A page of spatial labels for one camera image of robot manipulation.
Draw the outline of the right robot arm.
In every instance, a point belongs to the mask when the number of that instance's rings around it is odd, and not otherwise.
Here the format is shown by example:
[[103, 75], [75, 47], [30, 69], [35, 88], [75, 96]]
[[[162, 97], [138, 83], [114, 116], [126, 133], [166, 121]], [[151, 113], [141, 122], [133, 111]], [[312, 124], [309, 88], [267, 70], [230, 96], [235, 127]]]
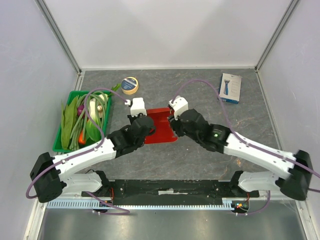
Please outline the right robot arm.
[[274, 149], [243, 137], [230, 128], [208, 123], [195, 109], [168, 118], [178, 137], [187, 136], [210, 152], [238, 157], [259, 165], [263, 172], [237, 171], [232, 176], [229, 191], [235, 197], [252, 191], [280, 191], [283, 195], [304, 201], [312, 178], [310, 155]]

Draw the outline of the red paper box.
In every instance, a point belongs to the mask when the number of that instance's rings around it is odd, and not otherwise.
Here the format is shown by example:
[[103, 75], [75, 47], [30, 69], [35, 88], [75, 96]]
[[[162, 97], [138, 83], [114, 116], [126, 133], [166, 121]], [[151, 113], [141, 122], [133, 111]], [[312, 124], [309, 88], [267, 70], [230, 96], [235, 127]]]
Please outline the red paper box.
[[146, 113], [154, 122], [155, 133], [145, 138], [145, 144], [172, 143], [178, 139], [168, 120], [168, 117], [172, 115], [169, 107], [147, 109]]

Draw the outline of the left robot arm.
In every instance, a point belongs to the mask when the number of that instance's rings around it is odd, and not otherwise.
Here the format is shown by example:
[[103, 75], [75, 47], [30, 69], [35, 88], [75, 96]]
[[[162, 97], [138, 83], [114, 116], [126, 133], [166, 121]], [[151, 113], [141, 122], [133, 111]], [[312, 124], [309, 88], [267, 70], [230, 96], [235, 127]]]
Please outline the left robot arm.
[[99, 171], [79, 172], [97, 163], [130, 154], [142, 147], [147, 136], [156, 130], [151, 117], [142, 115], [129, 125], [110, 133], [102, 141], [66, 154], [39, 155], [31, 170], [30, 178], [39, 202], [47, 203], [60, 195], [91, 192], [106, 196], [110, 185]]

